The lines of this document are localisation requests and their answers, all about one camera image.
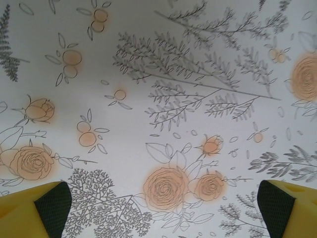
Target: branch drawing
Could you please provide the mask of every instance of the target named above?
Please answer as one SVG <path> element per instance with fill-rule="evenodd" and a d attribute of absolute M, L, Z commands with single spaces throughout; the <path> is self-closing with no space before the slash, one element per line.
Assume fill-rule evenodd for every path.
<path fill-rule="evenodd" d="M 112 179 L 102 170 L 75 168 L 68 185 L 73 201 L 63 238 L 75 238 L 92 224 L 97 238 L 132 238 L 133 231 L 143 237 L 149 231 L 151 213 L 143 213 L 133 195 L 118 197 Z"/>
<path fill-rule="evenodd" d="M 288 27 L 289 22 L 287 16 L 278 11 L 274 16 L 268 17 L 265 23 L 256 22 L 257 15 L 255 12 L 248 12 L 245 14 L 243 21 L 235 22 L 235 12 L 231 8 L 227 8 L 222 19 L 214 21 L 192 23 L 200 19 L 200 15 L 206 11 L 207 2 L 203 0 L 201 4 L 196 4 L 193 10 L 185 13 L 176 11 L 170 16 L 166 16 L 161 12 L 155 11 L 159 16 L 172 21 L 182 27 L 184 30 L 184 37 L 193 37 L 195 40 L 195 47 L 209 50 L 212 46 L 212 41 L 216 37 L 221 37 L 225 42 L 226 47 L 239 50 L 238 38 L 235 37 L 237 33 L 249 33 L 250 38 L 255 39 L 269 39 L 270 33 L 268 30 L 272 29 L 275 34 L 283 32 Z"/>
<path fill-rule="evenodd" d="M 8 27 L 10 18 L 10 5 L 7 4 L 2 17 L 0 18 L 0 64 L 7 76 L 14 82 L 18 81 L 18 67 L 21 62 L 29 61 L 12 57 L 12 51 L 8 41 Z"/>
<path fill-rule="evenodd" d="M 284 155 L 288 157 L 288 162 L 279 161 L 277 154 L 263 153 L 260 159 L 250 162 L 249 170 L 258 170 L 257 173 L 266 171 L 271 178 L 281 178 L 289 174 L 293 176 L 293 181 L 312 182 L 317 179 L 317 151 L 310 155 L 300 146 L 294 145 L 294 149 Z"/>
<path fill-rule="evenodd" d="M 229 220 L 221 221 L 219 225 L 220 228 L 226 230 L 225 236 L 234 236 L 244 226 L 249 226 L 250 238 L 269 237 L 262 215 L 256 206 L 256 192 L 252 191 L 250 195 L 245 197 L 237 194 L 236 199 L 246 208 L 244 213 L 246 218 L 241 218 L 241 210 L 233 203 L 227 206 L 221 205 L 219 212 Z"/>
<path fill-rule="evenodd" d="M 268 64 L 265 63 L 263 59 L 259 60 L 259 51 L 255 53 L 253 47 L 251 47 L 251 50 L 246 48 L 242 51 L 244 52 L 243 56 L 245 57 L 244 62 L 240 56 L 235 60 L 237 66 L 241 68 L 241 73 L 252 73 L 253 81 L 264 85 L 268 95 L 272 97 L 270 85 L 277 80 L 277 78 L 270 79 L 273 70 L 268 71 Z"/>
<path fill-rule="evenodd" d="M 146 113 L 154 119 L 151 125 L 155 128 L 159 126 L 161 131 L 164 127 L 170 131 L 173 123 L 179 126 L 181 120 L 187 120 L 188 112 L 195 112 L 202 105 L 203 100 L 220 91 L 249 95 L 253 98 L 237 103 L 237 100 L 223 102 L 220 97 L 218 102 L 206 105 L 210 107 L 206 111 L 209 116 L 222 116 L 226 112 L 226 115 L 232 115 L 232 119 L 235 120 L 248 119 L 252 115 L 253 102 L 256 99 L 278 100 L 271 95 L 263 96 L 238 91 L 239 80 L 234 79 L 236 71 L 230 70 L 230 63 L 223 62 L 216 53 L 206 54 L 207 60 L 205 62 L 195 60 L 190 48 L 183 41 L 178 44 L 169 33 L 166 35 L 156 33 L 156 39 L 153 42 L 151 38 L 137 39 L 135 35 L 130 36 L 127 33 L 119 34 L 119 36 L 119 41 L 122 44 L 117 46 L 118 51 L 113 57 L 114 65 L 120 67 L 123 74 L 127 73 L 137 83 L 140 80 L 146 82 L 152 76 L 160 79 L 153 85 L 155 91 L 149 95 L 154 102 L 158 102 L 157 109 L 150 107 Z M 217 80 L 223 87 L 198 82 L 210 80 L 212 83 L 212 79 Z M 180 84 L 173 85 L 172 82 L 189 84 L 194 87 L 207 87 L 213 90 L 207 95 L 186 93 Z"/>

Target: rose illustration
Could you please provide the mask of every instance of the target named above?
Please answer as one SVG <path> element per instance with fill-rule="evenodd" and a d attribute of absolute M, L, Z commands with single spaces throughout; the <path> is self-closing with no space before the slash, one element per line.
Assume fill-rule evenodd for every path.
<path fill-rule="evenodd" d="M 143 185 L 148 207 L 154 211 L 172 211 L 184 201 L 188 182 L 187 176 L 180 169 L 156 170 Z"/>
<path fill-rule="evenodd" d="M 291 83 L 297 98 L 306 101 L 317 99 L 317 54 L 306 56 L 296 65 Z"/>
<path fill-rule="evenodd" d="M 222 149 L 223 139 L 219 135 L 214 135 L 207 139 L 207 141 L 201 147 L 203 154 L 213 155 L 219 153 Z"/>
<path fill-rule="evenodd" d="M 222 175 L 204 175 L 200 179 L 195 179 L 190 183 L 190 191 L 203 201 L 212 201 L 218 198 L 224 190 Z"/>
<path fill-rule="evenodd" d="M 55 106 L 45 98 L 35 100 L 25 110 L 31 121 L 48 121 L 54 115 Z"/>
<path fill-rule="evenodd" d="M 44 149 L 31 146 L 22 147 L 20 150 L 6 150 L 0 154 L 0 161 L 11 173 L 26 180 L 45 178 L 54 163 Z"/>

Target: rose petal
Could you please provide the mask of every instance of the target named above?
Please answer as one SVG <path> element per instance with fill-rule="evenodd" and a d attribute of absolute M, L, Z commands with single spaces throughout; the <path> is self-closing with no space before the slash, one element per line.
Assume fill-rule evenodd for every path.
<path fill-rule="evenodd" d="M 10 164 L 14 160 L 14 156 L 18 152 L 19 150 L 16 150 L 16 149 L 6 150 L 0 154 L 0 160 L 5 166 L 10 168 Z"/>
<path fill-rule="evenodd" d="M 42 108 L 36 106 L 28 106 L 25 110 L 25 114 L 30 119 L 41 119 L 46 116 L 46 112 Z"/>

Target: black mesh fabric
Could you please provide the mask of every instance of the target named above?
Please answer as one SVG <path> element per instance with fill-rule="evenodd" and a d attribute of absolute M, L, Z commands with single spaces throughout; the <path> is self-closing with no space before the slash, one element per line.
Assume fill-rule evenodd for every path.
<path fill-rule="evenodd" d="M 296 198 L 263 180 L 257 199 L 271 238 L 282 238 Z"/>
<path fill-rule="evenodd" d="M 59 183 L 34 204 L 49 237 L 61 238 L 71 206 L 71 193 L 67 183 Z"/>

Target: botanical print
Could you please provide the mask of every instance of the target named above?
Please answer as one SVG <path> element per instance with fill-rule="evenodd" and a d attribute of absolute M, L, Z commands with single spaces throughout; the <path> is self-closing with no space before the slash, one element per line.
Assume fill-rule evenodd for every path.
<path fill-rule="evenodd" d="M 61 33 L 58 34 L 59 46 L 62 52 L 56 50 L 56 57 L 52 55 L 45 55 L 46 59 L 56 65 L 62 65 L 63 71 L 59 74 L 55 86 L 57 87 L 64 80 L 69 83 L 69 79 L 75 78 L 78 74 L 78 68 L 83 60 L 81 53 L 76 49 L 77 43 L 66 44 L 65 38 Z"/>
<path fill-rule="evenodd" d="M 29 98 L 29 105 L 25 109 L 12 109 L 14 111 L 21 112 L 24 115 L 23 119 L 16 123 L 15 126 L 18 126 L 25 121 L 25 124 L 27 124 L 29 121 L 33 123 L 50 123 L 49 120 L 54 116 L 55 112 L 54 104 L 46 98 L 33 101 L 30 95 L 27 96 Z"/>
<path fill-rule="evenodd" d="M 81 121 L 77 123 L 77 130 L 80 132 L 78 142 L 81 146 L 89 149 L 88 154 L 95 151 L 97 148 L 101 153 L 108 154 L 105 147 L 99 143 L 103 140 L 102 134 L 109 132 L 107 128 L 98 127 L 92 129 L 92 112 L 91 109 L 87 112 L 87 117 L 81 115 Z"/>
<path fill-rule="evenodd" d="M 207 139 L 203 148 L 219 146 L 219 138 L 216 135 Z M 173 233 L 178 229 L 184 232 L 191 224 L 202 224 L 212 219 L 212 213 L 195 215 L 196 208 L 223 196 L 227 186 L 236 187 L 238 181 L 250 180 L 241 176 L 227 178 L 218 171 L 209 171 L 217 166 L 218 161 L 205 164 L 201 160 L 202 156 L 202 159 L 206 157 L 204 153 L 189 164 L 185 156 L 192 149 L 189 143 L 175 152 L 169 144 L 147 143 L 146 147 L 162 167 L 148 176 L 143 185 L 143 193 L 137 194 L 135 198 L 141 206 L 155 212 L 155 221 L 165 221 L 162 228 L 173 229 Z"/>
<path fill-rule="evenodd" d="M 310 155 L 300 146 L 294 145 L 294 149 L 290 149 L 290 153 L 285 153 L 284 156 L 289 162 L 280 161 L 275 153 L 263 153 L 260 159 L 250 162 L 249 170 L 259 169 L 257 173 L 266 171 L 271 178 L 280 178 L 289 174 L 293 177 L 293 181 L 312 182 L 317 179 L 317 151 Z"/>
<path fill-rule="evenodd" d="M 269 237 L 260 182 L 317 188 L 315 5 L 1 3 L 0 196 L 67 182 L 63 238 Z"/>
<path fill-rule="evenodd" d="M 118 89 L 113 95 L 105 95 L 107 99 L 113 100 L 108 106 L 119 104 L 122 108 L 132 110 L 133 108 L 124 104 L 122 101 L 126 99 L 127 93 L 123 89 Z"/>
<path fill-rule="evenodd" d="M 10 18 L 10 5 L 6 5 L 4 13 L 0 18 L 0 64 L 7 76 L 12 80 L 18 81 L 18 68 L 21 62 L 29 61 L 12 57 L 9 39 L 9 18 Z"/>
<path fill-rule="evenodd" d="M 268 231 L 264 226 L 264 220 L 256 205 L 256 192 L 252 191 L 250 195 L 245 197 L 237 194 L 237 201 L 244 207 L 244 215 L 247 218 L 252 218 L 253 222 L 246 222 L 241 215 L 241 209 L 234 203 L 230 203 L 226 206 L 221 205 L 219 212 L 224 215 L 229 221 L 221 221 L 220 228 L 226 230 L 225 237 L 234 236 L 243 227 L 249 226 L 250 238 L 263 238 L 269 237 Z"/>
<path fill-rule="evenodd" d="M 97 0 L 91 0 L 92 10 L 87 8 L 79 7 L 76 10 L 88 17 L 93 16 L 93 21 L 87 29 L 88 37 L 93 40 L 93 35 L 95 33 L 101 33 L 105 30 L 106 22 L 108 21 L 107 8 L 111 6 L 111 1 L 105 1 L 101 7 L 98 6 Z"/>
<path fill-rule="evenodd" d="M 133 231 L 143 237 L 148 233 L 151 213 L 142 212 L 133 195 L 117 196 L 107 173 L 75 168 L 68 180 L 73 200 L 63 238 L 75 238 L 92 224 L 97 238 L 132 238 Z"/>

